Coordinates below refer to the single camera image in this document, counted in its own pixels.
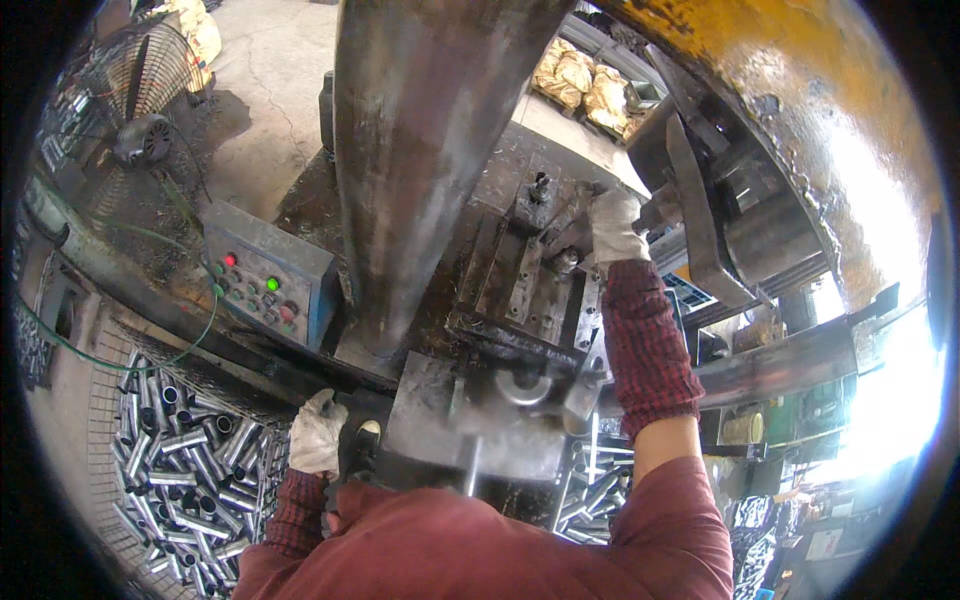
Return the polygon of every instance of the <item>gloved hand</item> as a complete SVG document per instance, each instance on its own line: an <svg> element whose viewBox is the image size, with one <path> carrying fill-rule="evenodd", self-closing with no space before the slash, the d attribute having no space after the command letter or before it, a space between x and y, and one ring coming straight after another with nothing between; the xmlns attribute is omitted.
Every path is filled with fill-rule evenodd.
<svg viewBox="0 0 960 600"><path fill-rule="evenodd" d="M290 468L339 477L340 430L347 415L347 407L333 401L333 390L321 390L307 400L290 427Z"/></svg>
<svg viewBox="0 0 960 600"><path fill-rule="evenodd" d="M613 189L595 198L589 207L593 228L593 260L604 273L610 263L638 258L650 260L646 232L634 233L640 202L623 190Z"/></svg>

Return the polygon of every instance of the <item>red checkered sleeve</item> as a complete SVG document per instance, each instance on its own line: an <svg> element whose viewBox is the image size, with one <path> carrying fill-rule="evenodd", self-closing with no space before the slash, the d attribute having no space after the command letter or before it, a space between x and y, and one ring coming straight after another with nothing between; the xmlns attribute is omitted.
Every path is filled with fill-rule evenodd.
<svg viewBox="0 0 960 600"><path fill-rule="evenodd" d="M697 399L704 388L690 368L654 264L611 263L602 302L613 386L624 410L620 431L632 440L655 420L699 418Z"/></svg>
<svg viewBox="0 0 960 600"><path fill-rule="evenodd" d="M267 521L262 545L283 556L305 559L324 540L321 515L326 510L324 477L287 469L276 489L276 510Z"/></svg>

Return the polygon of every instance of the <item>worker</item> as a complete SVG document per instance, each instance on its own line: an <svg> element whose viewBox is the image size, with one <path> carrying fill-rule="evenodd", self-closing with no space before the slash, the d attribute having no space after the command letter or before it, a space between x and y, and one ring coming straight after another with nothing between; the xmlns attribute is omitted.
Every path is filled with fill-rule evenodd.
<svg viewBox="0 0 960 600"><path fill-rule="evenodd" d="M635 450L633 489L609 546L575 544L447 490L359 481L340 487L324 539L346 409L312 401L294 421L276 511L264 541L241 555L232 597L732 597L730 535L700 451L704 391L646 239L632 228L638 216L636 200L610 193L590 208L621 430Z"/></svg>

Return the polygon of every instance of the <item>green cable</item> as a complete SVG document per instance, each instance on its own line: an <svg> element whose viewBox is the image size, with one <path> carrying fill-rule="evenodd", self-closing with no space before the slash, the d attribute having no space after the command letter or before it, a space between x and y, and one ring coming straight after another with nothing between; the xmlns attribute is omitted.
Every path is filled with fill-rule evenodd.
<svg viewBox="0 0 960 600"><path fill-rule="evenodd" d="M129 229L130 231L136 231L137 233L142 233L144 235L149 235L150 237L155 237L158 240L166 242L167 244L170 244L171 246L174 246L175 248L180 249L184 254L187 254L187 255L190 254L190 250L188 250L183 244L181 244L177 240L170 239L165 235L160 235L155 231L150 231L149 229L140 228L140 227L137 227L136 225L128 225L126 223L120 223L118 221L113 221L111 219L107 219L99 215L85 214L85 216L95 221L100 221L101 223L104 223L106 225L110 225L112 227L116 227L120 229ZM150 367L136 367L136 366L128 367L126 365L117 365L115 363L109 363L107 361L100 360L99 358L96 358L94 356L90 356L86 352L83 352L76 346L73 346L72 344L70 344L70 342L68 342L67 340L64 340L49 325L41 321L37 313L35 313L34 310L27 305L27 302L24 301L24 299L19 294L16 294L16 299L19 301L20 306L26 311L26 313L31 317L31 319L33 319L34 322L38 324L40 328L43 329L48 335L53 337L57 341L58 345L69 349L74 354L77 354L78 356L85 358L86 360L92 362L95 365L99 365L100 367L105 367L107 369L114 369L116 371L124 371L124 372L145 372L145 371L151 371L153 369L164 369L166 367L172 366L181 358L183 358L184 356L192 352L194 348L199 346L200 342L204 340L204 338L206 337L206 334L210 331L210 328L213 326L213 320L217 316L217 299L222 295L222 292L218 291L219 286L216 284L216 277L213 275L213 272L210 271L210 268L202 261L198 260L197 262L200 263L200 266L202 266L206 270L206 272L210 275L211 280L213 281L213 283L210 285L210 291L213 293L213 308L212 310L210 310L210 320L206 323L206 327L204 327L204 331L203 333L200 334L200 337L197 338L197 341L191 344L190 346L188 346L186 350L184 350L177 356L174 356L173 358L166 361L165 363L161 363L159 365L152 365Z"/></svg>

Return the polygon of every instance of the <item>bucket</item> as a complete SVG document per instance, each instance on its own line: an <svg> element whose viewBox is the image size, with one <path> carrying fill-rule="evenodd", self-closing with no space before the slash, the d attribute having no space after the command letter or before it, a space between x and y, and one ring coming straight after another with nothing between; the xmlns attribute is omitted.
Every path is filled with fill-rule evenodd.
<svg viewBox="0 0 960 600"><path fill-rule="evenodd" d="M724 444L758 444L763 438L763 415L753 413L728 420L723 426Z"/></svg>

